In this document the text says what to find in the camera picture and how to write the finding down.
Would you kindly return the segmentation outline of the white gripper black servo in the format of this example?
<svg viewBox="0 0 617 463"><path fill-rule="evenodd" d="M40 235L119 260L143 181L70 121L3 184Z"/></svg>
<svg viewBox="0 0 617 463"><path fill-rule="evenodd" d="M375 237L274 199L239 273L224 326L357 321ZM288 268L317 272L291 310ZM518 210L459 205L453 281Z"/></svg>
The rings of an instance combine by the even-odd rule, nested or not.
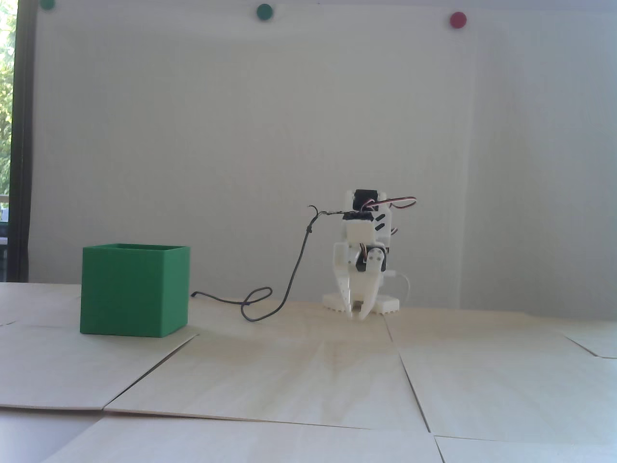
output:
<svg viewBox="0 0 617 463"><path fill-rule="evenodd" d="M353 317L353 300L361 303L359 320L371 313L382 314L383 302L378 293L383 284L383 264L386 254L382 248L372 248L346 241L334 245L334 274L341 298L340 311Z"/></svg>

